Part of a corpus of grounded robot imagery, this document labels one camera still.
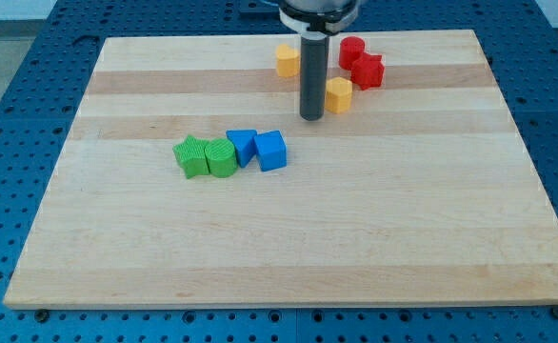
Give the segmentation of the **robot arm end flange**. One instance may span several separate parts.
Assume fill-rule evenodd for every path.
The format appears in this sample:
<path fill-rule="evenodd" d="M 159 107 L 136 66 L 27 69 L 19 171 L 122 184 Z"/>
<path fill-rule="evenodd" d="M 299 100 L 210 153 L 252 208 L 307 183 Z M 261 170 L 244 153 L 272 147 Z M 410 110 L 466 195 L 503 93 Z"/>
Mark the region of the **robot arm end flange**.
<path fill-rule="evenodd" d="M 307 39 L 323 39 L 349 27 L 358 17 L 361 0 L 280 0 L 281 22 Z"/>

